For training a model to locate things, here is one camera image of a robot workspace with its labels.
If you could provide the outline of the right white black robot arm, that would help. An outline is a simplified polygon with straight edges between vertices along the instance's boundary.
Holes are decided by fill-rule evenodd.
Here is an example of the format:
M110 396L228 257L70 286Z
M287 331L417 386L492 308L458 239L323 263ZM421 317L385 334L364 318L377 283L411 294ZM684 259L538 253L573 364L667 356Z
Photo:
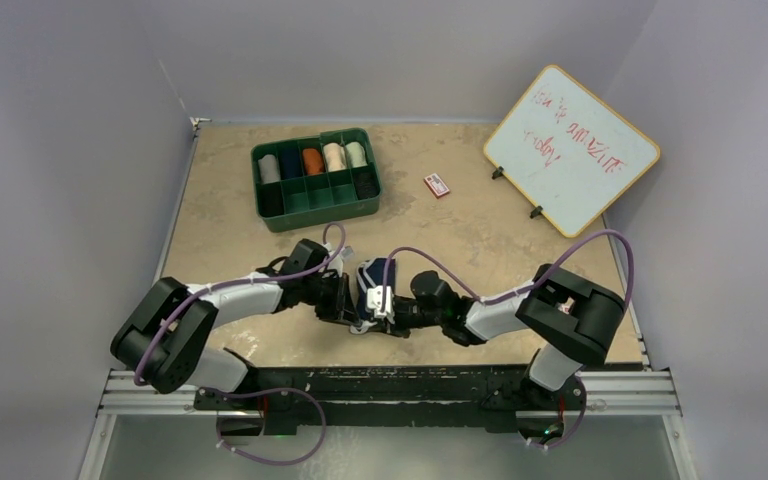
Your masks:
M627 310L615 292L563 268L542 265L532 282L494 297L455 293L435 271L417 274L408 297L389 285L367 293L367 308L394 333L439 327L461 346L529 329L545 341L521 381L524 399L544 407L584 366L604 364Z

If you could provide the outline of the black striped underwear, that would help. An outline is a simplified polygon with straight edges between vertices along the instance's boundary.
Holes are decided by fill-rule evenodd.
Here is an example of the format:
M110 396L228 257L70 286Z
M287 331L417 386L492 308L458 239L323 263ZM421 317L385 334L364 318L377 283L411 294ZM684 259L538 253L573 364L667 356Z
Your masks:
M353 173L356 197L359 201L377 198L380 195L380 185L374 171L356 171Z

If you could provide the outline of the green divided storage tray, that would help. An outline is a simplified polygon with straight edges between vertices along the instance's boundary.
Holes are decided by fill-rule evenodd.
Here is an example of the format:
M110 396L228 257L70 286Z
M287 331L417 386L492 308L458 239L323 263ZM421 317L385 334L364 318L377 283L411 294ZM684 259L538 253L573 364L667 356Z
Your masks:
M267 154L279 155L285 148L297 148L301 154L304 148L316 148L321 154L325 144L336 142L343 147L347 143L360 142L367 154L368 165L360 168L328 172L299 178L281 180L277 183L262 184L258 160ZM313 136L283 139L259 144L250 152L255 209L268 230L274 233L325 224L331 221L347 220L376 213L383 193L382 179L376 165L370 137L362 128L326 131ZM377 198L359 201L356 197L353 173L374 171L377 174L380 195Z

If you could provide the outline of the navy white underwear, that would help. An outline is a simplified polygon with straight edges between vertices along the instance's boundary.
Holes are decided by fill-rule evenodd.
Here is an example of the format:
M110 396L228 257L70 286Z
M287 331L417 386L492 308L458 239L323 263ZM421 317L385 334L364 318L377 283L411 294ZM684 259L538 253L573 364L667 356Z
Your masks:
M357 288L355 307L359 325L349 327L352 334L387 333L389 330L384 319L374 318L367 310L367 293L370 289L382 283L386 283L389 287L395 286L396 266L390 267L387 279L384 279L385 261L384 257L377 257L358 264L355 275Z

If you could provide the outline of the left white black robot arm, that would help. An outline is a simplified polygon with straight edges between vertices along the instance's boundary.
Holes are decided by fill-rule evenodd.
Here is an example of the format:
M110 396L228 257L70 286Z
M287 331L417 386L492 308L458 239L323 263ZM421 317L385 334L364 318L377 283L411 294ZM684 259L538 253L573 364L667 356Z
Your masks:
M192 385L218 390L244 409L263 389L258 369L242 355L208 346L211 332L250 316L280 313L299 304L324 322L357 327L349 276L327 245L300 240L288 256L255 272L214 285L156 281L114 335L111 354L161 394Z

